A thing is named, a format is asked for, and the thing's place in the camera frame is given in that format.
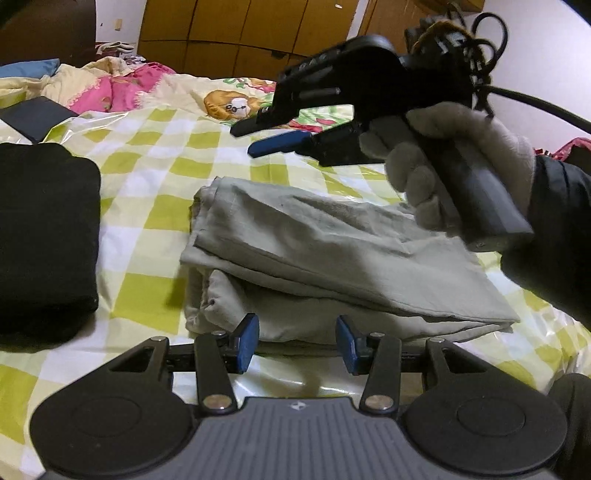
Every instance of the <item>clothing pile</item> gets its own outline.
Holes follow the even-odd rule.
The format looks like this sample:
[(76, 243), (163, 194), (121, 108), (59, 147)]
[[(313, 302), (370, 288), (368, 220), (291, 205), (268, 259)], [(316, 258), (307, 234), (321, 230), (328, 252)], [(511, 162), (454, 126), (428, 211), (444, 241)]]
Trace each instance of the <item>clothing pile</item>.
[(58, 144), (0, 144), (0, 336), (72, 338), (98, 307), (100, 173)]
[(181, 262), (189, 330), (232, 330), (255, 312), (261, 340), (286, 353), (334, 349), (340, 314), (417, 343), (518, 321), (461, 240), (419, 228), (403, 206), (217, 178), (195, 196)]

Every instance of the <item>pink blanket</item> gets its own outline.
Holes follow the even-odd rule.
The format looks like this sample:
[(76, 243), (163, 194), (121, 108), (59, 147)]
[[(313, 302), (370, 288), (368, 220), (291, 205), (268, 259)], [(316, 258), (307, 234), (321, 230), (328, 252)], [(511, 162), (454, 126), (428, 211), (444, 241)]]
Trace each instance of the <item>pink blanket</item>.
[(147, 63), (124, 76), (106, 75), (96, 85), (83, 92), (70, 110), (76, 113), (128, 112), (139, 108), (138, 96), (150, 92), (165, 74), (175, 71), (159, 63)]

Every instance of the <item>pink floral fabric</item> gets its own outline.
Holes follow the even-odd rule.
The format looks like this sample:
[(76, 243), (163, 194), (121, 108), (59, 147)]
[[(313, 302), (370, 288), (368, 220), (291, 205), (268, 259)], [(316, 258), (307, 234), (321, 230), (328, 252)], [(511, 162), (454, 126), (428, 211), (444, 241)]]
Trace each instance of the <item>pink floral fabric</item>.
[(151, 62), (125, 76), (106, 75), (92, 88), (83, 92), (69, 108), (76, 113), (135, 110), (139, 108), (139, 93), (151, 92), (164, 75), (174, 73), (171, 68)]
[(574, 140), (571, 140), (569, 143), (567, 143), (565, 146), (563, 146), (556, 153), (554, 153), (552, 155), (552, 157), (555, 160), (564, 161), (569, 157), (570, 152), (573, 149), (573, 147), (583, 147), (583, 148), (587, 148), (588, 150), (591, 150), (591, 140), (588, 138), (582, 138), (582, 137), (575, 138)]

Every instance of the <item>white wall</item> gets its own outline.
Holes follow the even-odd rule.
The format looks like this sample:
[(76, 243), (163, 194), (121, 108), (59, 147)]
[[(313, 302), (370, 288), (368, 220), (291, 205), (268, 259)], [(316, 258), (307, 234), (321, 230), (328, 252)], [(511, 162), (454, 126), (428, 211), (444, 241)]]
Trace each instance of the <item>white wall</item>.
[[(493, 84), (534, 95), (591, 120), (591, 27), (561, 0), (486, 0), (485, 11), (509, 27), (509, 46)], [(484, 20), (478, 36), (500, 43), (500, 28)], [(497, 117), (535, 148), (556, 151), (591, 137), (532, 107), (491, 95)]]
[(368, 7), (368, 3), (369, 0), (359, 0), (357, 2), (357, 8), (355, 9), (355, 15), (353, 16), (351, 27), (349, 28), (349, 33), (347, 34), (347, 40), (356, 37), (359, 34), (361, 22), (363, 21), (363, 16), (365, 15), (365, 10)]
[[(96, 41), (137, 44), (146, 0), (96, 0)], [(115, 20), (123, 19), (120, 31)]]

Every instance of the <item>gloved hand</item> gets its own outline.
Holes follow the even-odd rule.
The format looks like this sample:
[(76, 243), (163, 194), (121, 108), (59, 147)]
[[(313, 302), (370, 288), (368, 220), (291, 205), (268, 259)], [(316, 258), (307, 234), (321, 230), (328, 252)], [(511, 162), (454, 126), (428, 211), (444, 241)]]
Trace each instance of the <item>gloved hand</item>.
[[(517, 208), (527, 214), (535, 155), (526, 138), (514, 135), (496, 118), (490, 119), (485, 113), (458, 103), (444, 102), (412, 110), (407, 119), (412, 128), (426, 137), (472, 141), (490, 161)], [(403, 130), (399, 117), (378, 118), (359, 137), (361, 150), (368, 157), (385, 160), (388, 181), (395, 190), (406, 193), (420, 226), (446, 230), (444, 209), (437, 195), (439, 180), (421, 148), (409, 141), (407, 135), (400, 134)]]

